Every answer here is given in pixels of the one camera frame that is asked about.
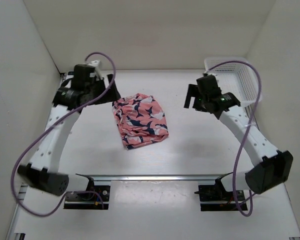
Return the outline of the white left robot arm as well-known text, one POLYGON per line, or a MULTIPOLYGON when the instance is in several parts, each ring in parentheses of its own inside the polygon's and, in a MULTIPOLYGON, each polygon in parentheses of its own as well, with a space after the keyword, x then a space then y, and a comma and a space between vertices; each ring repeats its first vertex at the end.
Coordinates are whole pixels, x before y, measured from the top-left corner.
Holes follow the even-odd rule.
POLYGON ((51 131, 40 140, 28 164, 21 164, 17 168, 18 176, 30 187, 61 196, 77 183, 77 194, 83 200, 93 198, 95 188, 88 176, 79 174, 71 179, 68 174, 59 172, 59 165, 70 131, 81 111, 74 112, 66 119, 62 117, 84 104, 111 103, 121 97, 114 82, 109 89, 106 88, 100 67, 100 60, 77 64, 71 73, 72 77, 66 79, 56 91, 47 125, 51 131))

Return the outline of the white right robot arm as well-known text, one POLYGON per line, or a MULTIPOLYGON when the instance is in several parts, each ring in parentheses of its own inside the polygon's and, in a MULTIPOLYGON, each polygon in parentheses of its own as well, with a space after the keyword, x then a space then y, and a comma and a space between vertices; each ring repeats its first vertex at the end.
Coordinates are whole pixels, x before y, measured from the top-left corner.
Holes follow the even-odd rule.
POLYGON ((206 75, 189 84, 184 107, 189 108, 194 98, 193 108, 213 114, 243 145, 253 165, 243 172, 231 172, 215 180, 214 193, 220 200, 228 199, 233 190, 252 191, 258 195, 286 182, 293 163, 292 154, 280 151, 270 143, 253 125, 236 96, 222 93, 213 75, 206 75))

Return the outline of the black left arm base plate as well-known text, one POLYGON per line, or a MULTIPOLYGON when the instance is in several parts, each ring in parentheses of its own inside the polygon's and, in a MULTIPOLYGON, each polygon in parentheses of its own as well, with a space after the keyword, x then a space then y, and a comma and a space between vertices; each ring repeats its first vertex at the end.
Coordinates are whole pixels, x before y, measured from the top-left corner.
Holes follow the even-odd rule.
POLYGON ((111 185, 105 183, 94 185, 95 193, 69 193, 65 197, 65 210, 108 210, 110 203, 111 185))

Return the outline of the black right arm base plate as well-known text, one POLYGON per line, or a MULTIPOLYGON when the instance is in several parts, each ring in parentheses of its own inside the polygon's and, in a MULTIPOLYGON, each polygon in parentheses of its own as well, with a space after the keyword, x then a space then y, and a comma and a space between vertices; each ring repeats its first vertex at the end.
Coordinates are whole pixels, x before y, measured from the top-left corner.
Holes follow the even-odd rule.
POLYGON ((214 185, 199 185, 194 194, 199 196, 201 212, 238 211, 232 191, 219 195, 214 185))

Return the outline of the pink shark print shorts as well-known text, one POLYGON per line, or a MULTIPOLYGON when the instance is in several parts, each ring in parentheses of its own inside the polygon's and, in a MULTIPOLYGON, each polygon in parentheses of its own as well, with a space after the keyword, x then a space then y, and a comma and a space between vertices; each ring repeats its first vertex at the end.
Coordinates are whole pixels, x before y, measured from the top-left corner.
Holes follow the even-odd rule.
POLYGON ((152 95, 120 98, 112 103, 112 112, 127 150, 160 143, 169 136, 165 112, 152 95))

